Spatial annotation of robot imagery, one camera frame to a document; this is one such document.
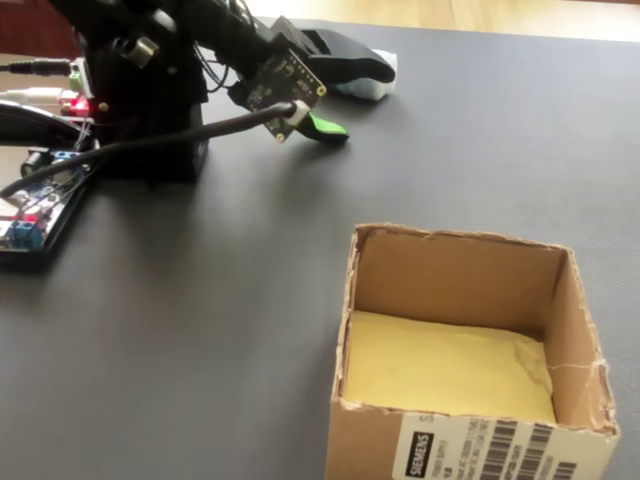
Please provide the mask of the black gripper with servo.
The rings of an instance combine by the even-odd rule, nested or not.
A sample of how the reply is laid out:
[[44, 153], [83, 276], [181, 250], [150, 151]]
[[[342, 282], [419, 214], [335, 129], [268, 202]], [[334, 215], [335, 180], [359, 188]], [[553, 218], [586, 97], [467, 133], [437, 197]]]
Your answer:
[[[298, 50], [308, 57], [308, 66], [324, 84], [344, 84], [360, 79], [391, 83], [394, 68], [363, 43], [328, 29], [301, 29]], [[309, 113], [297, 126], [307, 139], [340, 146], [349, 133], [340, 125]]]

